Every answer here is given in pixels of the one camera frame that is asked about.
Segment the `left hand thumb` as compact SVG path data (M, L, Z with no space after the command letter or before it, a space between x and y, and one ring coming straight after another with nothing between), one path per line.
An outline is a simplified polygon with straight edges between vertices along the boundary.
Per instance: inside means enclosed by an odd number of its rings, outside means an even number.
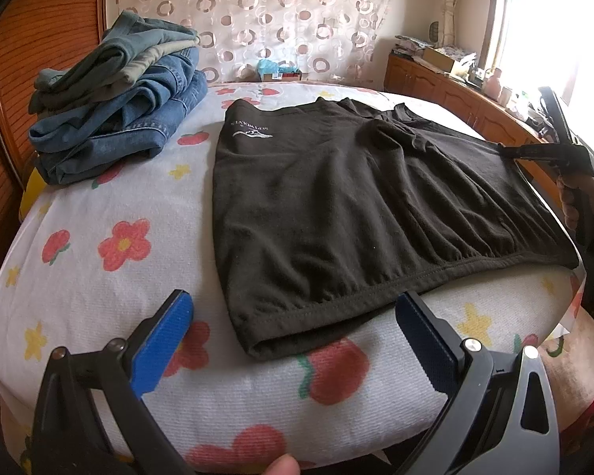
M284 454L266 467L262 475L299 475L300 466L290 454Z

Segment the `right hand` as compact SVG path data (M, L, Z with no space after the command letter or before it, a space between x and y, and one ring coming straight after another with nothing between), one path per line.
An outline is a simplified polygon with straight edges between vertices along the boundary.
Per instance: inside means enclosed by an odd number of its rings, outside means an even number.
M592 179L583 174L559 175L557 178L564 224L572 232L577 232L594 217L590 186Z

